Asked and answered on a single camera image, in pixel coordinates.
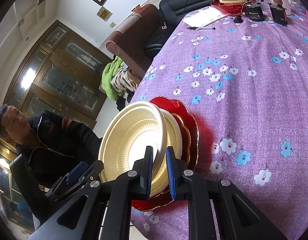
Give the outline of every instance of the sofa armrest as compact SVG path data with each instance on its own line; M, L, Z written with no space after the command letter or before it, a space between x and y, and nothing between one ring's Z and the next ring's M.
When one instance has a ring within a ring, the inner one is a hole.
M145 43L158 26L158 10L154 5L147 4L115 29L106 40L106 48L143 78L152 63L145 54Z

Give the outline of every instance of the metal screw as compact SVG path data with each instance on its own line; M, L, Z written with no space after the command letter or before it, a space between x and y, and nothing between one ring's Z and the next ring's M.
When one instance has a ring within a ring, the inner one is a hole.
M185 170L185 171L184 171L184 175L185 175L185 176L192 176L193 174L194 174L194 172L191 171L191 170Z
M228 179L222 179L221 180L221 184L223 186L229 186L231 184L231 182Z
M127 176L128 177L135 177L137 175L137 171L129 171L128 173L127 173Z
M98 187L99 186L99 181L98 180L93 180L89 185L91 186L91 187Z

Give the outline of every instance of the floral tablecloth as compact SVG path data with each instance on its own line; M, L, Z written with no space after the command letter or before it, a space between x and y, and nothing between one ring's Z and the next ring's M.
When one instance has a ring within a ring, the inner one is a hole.
M308 226L308 25L301 5L288 26L263 6L263 22L227 17L200 31L181 22L133 101L182 101L200 131L196 171L230 179L292 240ZM188 239L185 201L132 209L131 222L148 239Z

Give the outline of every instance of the pen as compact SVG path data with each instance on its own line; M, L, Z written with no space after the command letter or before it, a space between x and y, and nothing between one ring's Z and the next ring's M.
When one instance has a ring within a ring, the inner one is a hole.
M187 27L189 30L215 30L215 27Z

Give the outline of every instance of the notebook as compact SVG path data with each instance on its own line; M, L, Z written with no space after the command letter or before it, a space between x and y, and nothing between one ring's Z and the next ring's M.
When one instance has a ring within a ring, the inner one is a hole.
M184 18L183 22L188 24L190 27L204 27L228 15L229 14L223 13L218 9L210 6L201 12L198 12L190 17Z

